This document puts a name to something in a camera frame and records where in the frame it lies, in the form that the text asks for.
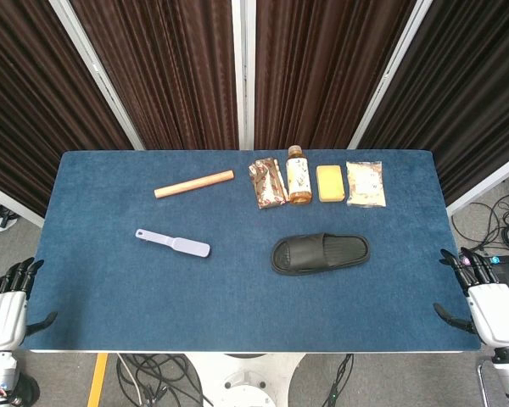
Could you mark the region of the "brown foil snack packet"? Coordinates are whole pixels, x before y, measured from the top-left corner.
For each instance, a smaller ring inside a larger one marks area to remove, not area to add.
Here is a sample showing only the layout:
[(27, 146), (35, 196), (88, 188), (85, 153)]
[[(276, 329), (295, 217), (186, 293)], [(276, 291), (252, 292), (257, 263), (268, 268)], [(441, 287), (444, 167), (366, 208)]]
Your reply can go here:
[(249, 165), (249, 178), (254, 186), (260, 209), (281, 206), (289, 201), (288, 191), (276, 159), (257, 159)]

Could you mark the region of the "amber tea bottle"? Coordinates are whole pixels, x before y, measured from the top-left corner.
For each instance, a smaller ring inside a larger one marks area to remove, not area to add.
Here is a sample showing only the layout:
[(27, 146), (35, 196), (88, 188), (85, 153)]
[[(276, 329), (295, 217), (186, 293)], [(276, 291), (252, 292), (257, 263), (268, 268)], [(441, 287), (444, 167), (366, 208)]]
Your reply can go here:
[(286, 171), (289, 202), (295, 205), (309, 204), (312, 200), (309, 165), (299, 145), (288, 148)]

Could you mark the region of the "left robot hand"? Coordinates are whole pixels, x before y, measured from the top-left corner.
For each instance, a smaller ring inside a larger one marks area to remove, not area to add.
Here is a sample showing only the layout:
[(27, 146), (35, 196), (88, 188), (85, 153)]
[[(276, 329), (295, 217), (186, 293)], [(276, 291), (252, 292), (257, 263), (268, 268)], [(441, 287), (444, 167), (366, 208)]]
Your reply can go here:
[(43, 259), (30, 257), (13, 264), (0, 276), (0, 352), (16, 350), (27, 337), (51, 326), (58, 316), (57, 311), (52, 311), (43, 321), (27, 323), (28, 302), (43, 264)]

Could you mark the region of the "lavender plastic brush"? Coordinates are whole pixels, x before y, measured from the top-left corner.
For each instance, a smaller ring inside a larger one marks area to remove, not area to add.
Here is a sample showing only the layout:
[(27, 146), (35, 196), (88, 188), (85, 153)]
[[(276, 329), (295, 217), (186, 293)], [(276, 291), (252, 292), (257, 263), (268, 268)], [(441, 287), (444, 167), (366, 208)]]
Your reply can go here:
[(210, 254), (210, 245), (183, 237), (169, 237), (153, 231), (137, 229), (135, 236), (146, 242), (157, 243), (177, 252), (206, 258)]

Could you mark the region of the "clear bag of snacks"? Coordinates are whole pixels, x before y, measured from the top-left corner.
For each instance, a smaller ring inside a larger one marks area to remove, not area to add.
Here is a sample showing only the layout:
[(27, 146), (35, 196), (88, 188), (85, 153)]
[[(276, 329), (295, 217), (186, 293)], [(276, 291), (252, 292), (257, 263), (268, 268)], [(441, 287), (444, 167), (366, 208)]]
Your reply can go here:
[(383, 188), (383, 163), (346, 162), (349, 185), (349, 206), (385, 207), (386, 198)]

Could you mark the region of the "black slipper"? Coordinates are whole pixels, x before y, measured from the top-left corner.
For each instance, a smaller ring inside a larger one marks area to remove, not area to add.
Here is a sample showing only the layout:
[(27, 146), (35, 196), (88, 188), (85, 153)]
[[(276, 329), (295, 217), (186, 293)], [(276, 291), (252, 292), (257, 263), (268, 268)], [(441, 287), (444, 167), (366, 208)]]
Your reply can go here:
[(369, 243), (359, 235), (298, 235), (276, 243), (271, 267), (281, 275), (307, 276), (360, 265), (369, 257)]

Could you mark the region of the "blue table cloth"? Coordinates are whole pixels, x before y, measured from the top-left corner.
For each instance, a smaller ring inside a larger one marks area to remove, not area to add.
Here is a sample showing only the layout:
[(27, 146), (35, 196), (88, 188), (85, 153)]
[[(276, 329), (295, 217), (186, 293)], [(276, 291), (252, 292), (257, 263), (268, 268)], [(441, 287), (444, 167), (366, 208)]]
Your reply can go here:
[[(311, 169), (381, 161), (386, 206), (314, 199), (260, 209), (248, 167), (260, 151), (70, 151), (60, 160), (28, 318), (57, 311), (25, 340), (34, 351), (239, 353), (475, 351), (479, 340), (433, 309), (469, 310), (433, 155), (425, 150), (310, 150)], [(234, 179), (157, 199), (154, 190), (232, 170)], [(208, 243), (206, 258), (135, 236)], [(271, 267), (298, 235), (359, 235), (367, 262), (307, 276)]]

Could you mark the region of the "brown curtain screen panel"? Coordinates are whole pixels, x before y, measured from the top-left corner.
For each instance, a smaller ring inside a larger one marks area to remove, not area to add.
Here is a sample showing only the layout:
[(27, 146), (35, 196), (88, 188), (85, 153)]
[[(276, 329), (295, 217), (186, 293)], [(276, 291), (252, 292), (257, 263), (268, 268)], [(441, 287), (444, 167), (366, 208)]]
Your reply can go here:
[(45, 216), (64, 153), (131, 148), (48, 0), (0, 0), (0, 191)]
[(136, 149), (240, 147), (233, 0), (48, 0)]
[(230, 0), (242, 150), (356, 148), (433, 0)]
[(430, 151), (448, 204), (509, 162), (509, 0), (432, 0), (359, 146)]

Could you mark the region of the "yellow sponge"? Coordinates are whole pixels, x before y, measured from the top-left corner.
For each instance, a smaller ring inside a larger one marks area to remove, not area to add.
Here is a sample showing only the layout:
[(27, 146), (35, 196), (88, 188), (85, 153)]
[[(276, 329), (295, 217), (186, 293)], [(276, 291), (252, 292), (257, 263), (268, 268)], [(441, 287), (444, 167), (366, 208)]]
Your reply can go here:
[(344, 180), (339, 165), (318, 165), (316, 167), (318, 198), (322, 203), (344, 201)]

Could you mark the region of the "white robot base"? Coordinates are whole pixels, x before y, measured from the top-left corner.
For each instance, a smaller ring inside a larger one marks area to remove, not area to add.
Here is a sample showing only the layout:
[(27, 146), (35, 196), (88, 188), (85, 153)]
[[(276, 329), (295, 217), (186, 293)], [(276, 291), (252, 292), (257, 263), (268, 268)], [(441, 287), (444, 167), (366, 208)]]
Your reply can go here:
[(186, 354), (199, 376), (204, 407), (288, 407), (304, 353)]

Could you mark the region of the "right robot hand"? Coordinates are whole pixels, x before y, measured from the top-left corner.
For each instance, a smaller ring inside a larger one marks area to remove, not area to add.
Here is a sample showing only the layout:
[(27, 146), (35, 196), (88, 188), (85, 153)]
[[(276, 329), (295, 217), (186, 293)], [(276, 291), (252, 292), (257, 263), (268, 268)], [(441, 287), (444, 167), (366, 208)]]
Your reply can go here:
[(509, 348), (509, 287), (500, 282), (487, 259), (467, 248), (461, 252), (466, 264), (446, 249), (440, 251), (439, 262), (454, 271), (471, 319), (457, 318), (439, 303), (433, 308), (449, 326), (477, 335), (491, 348)]

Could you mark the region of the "wooden rolling pin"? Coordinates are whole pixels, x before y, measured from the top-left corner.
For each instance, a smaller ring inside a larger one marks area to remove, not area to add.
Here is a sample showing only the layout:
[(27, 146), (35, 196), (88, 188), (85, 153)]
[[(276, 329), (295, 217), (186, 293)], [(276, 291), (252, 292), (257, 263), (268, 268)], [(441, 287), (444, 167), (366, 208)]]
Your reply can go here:
[(184, 181), (177, 184), (169, 185), (167, 187), (161, 187), (154, 190), (154, 196), (159, 198), (167, 198), (169, 196), (189, 192), (195, 189), (208, 187), (221, 183), (224, 181), (231, 181), (234, 179), (234, 172), (232, 170), (215, 173), (209, 176), (203, 176), (200, 178), (192, 179), (190, 181)]

